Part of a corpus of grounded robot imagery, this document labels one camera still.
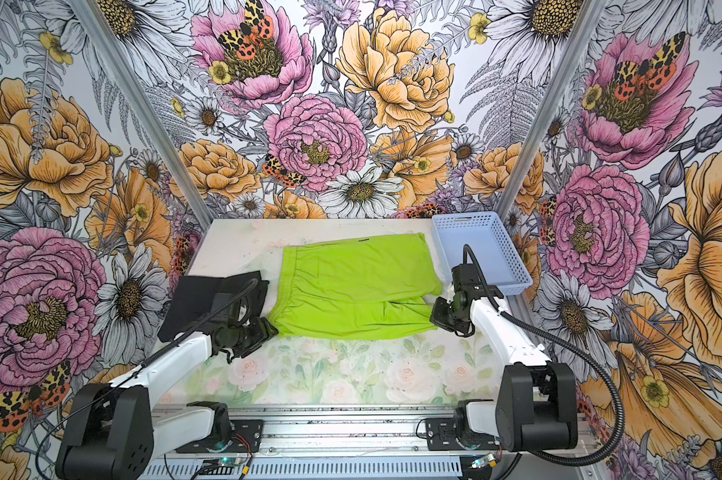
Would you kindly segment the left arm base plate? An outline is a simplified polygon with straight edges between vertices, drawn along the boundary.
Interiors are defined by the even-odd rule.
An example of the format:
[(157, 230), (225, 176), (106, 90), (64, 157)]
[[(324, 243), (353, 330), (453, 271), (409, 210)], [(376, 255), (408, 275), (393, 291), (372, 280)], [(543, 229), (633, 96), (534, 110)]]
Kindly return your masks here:
[(176, 449), (176, 452), (182, 454), (257, 453), (260, 449), (263, 428), (263, 420), (231, 420), (228, 429), (215, 428), (206, 437), (182, 445)]

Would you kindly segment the lime green towel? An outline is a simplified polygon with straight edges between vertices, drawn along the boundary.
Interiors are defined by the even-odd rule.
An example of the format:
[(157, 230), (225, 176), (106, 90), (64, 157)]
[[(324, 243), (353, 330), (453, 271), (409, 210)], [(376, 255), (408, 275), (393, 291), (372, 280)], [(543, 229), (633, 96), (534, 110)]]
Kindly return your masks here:
[(289, 246), (269, 320), (283, 336), (396, 340), (436, 328), (426, 298), (442, 291), (421, 233)]

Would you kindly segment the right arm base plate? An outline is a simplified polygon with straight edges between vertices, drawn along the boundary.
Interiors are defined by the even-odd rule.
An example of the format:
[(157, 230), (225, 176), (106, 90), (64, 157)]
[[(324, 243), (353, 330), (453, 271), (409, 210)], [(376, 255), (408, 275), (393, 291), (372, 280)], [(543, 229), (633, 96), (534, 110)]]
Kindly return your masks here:
[(417, 427), (417, 435), (427, 443), (429, 451), (496, 451), (497, 440), (488, 434), (472, 432), (454, 418), (426, 418)]

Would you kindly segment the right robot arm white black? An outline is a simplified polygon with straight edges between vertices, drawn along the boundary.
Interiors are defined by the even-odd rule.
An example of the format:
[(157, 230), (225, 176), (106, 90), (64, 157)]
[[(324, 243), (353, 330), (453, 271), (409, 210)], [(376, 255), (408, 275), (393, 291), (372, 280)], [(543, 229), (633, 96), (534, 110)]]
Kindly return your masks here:
[(455, 411), (455, 437), (467, 448), (494, 444), (511, 452), (572, 449), (578, 443), (575, 376), (529, 337), (475, 264), (452, 269), (454, 296), (436, 300), (431, 322), (459, 336), (477, 332), (503, 363), (494, 399), (469, 399)]

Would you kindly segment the black garment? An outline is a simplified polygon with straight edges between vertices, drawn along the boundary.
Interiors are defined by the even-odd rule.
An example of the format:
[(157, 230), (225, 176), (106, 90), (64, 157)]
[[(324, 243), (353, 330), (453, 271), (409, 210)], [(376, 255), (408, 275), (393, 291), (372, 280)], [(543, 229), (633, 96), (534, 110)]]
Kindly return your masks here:
[[(268, 280), (262, 279), (260, 271), (225, 278), (183, 276), (177, 284), (158, 338), (161, 342), (168, 343), (207, 314), (214, 313), (212, 304), (215, 296), (220, 293), (233, 294), (234, 301), (250, 292), (257, 293), (263, 302), (263, 310), (269, 284)], [(198, 331), (211, 333), (209, 320), (201, 325)]]

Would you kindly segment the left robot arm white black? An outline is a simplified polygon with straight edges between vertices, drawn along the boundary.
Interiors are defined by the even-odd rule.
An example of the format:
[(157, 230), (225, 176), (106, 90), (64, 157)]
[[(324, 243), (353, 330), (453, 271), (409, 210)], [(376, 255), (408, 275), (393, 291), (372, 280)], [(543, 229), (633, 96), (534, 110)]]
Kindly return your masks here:
[(239, 427), (222, 402), (194, 401), (155, 419), (159, 400), (179, 380), (222, 354), (244, 359), (278, 330), (262, 308), (266, 284), (249, 281), (237, 294), (218, 294), (209, 312), (133, 369), (108, 383), (82, 388), (65, 421), (55, 462), (60, 479), (137, 479), (158, 456), (196, 448), (224, 452), (237, 448), (249, 469), (259, 449), (262, 424)]

